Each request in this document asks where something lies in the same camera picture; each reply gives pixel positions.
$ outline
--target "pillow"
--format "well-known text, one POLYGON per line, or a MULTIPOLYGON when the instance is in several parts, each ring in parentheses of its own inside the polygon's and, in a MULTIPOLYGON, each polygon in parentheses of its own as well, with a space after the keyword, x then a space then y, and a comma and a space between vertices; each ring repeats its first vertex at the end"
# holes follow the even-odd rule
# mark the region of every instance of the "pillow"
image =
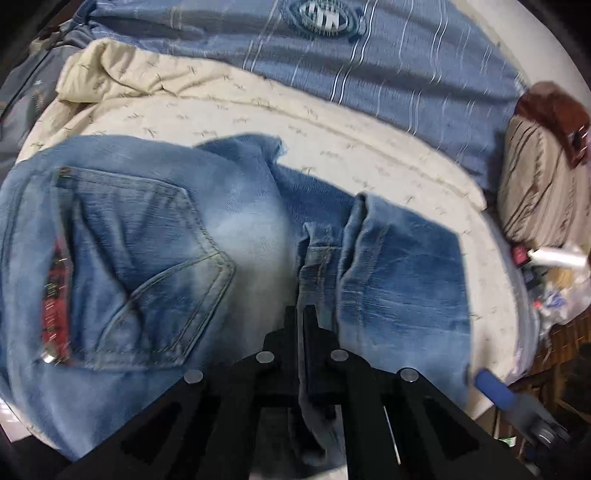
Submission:
POLYGON ((566 242, 587 247, 589 170, 584 164, 571 169, 563 147, 549 130, 514 116, 507 130, 498 194, 507 238, 534 248, 566 242))

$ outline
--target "red label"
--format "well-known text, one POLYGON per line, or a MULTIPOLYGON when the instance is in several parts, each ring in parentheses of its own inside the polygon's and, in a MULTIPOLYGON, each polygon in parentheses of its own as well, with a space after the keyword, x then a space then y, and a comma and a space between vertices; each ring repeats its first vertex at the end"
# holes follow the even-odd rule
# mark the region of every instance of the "red label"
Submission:
POLYGON ((68 332, 68 279, 70 278, 69 260, 56 244, 45 295, 41 305, 42 340, 46 351, 60 363, 70 357, 70 339, 68 332))

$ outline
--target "jeans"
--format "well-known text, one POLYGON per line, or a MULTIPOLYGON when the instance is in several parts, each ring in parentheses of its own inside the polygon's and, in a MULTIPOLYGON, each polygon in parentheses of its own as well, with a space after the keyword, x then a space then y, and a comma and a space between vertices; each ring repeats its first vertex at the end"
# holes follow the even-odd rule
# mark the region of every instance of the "jeans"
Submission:
MULTIPOLYGON (((75 137, 12 169, 0 189, 0 396, 67 457, 187 369, 207 374, 260 350, 295 303, 314 303, 321 326, 374 367, 417 368, 465 400, 470 323, 455 235, 280 167, 280 153, 259 135, 196 148, 75 137), (73 266, 61 365, 40 357, 56 241, 73 266)), ((330 450, 330 426, 314 424, 305 398, 302 411, 330 450)))

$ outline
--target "metal rivet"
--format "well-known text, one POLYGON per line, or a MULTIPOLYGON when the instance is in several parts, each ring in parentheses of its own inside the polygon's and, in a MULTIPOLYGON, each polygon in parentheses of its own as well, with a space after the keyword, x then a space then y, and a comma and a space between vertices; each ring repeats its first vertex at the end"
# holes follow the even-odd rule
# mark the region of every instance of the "metal rivet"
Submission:
POLYGON ((347 360, 349 358, 349 354, 344 350, 338 349, 338 350, 333 350, 330 353, 330 357, 335 362, 344 362, 345 360, 347 360))
POLYGON ((275 355, 273 355, 273 352, 268 352, 266 350, 258 352, 256 355, 256 361, 260 364, 270 364, 274 359, 275 355))
POLYGON ((203 380, 203 372, 201 370, 189 370, 183 375, 183 378, 189 385, 193 385, 203 380))
POLYGON ((400 371, 400 378, 405 382, 416 382, 418 380, 418 372, 414 368, 403 368, 400 371))
POLYGON ((57 358, 59 356, 60 352, 55 342, 50 340, 45 345, 43 345, 43 350, 41 351, 41 359, 45 363, 52 364, 53 362, 57 361, 57 358))

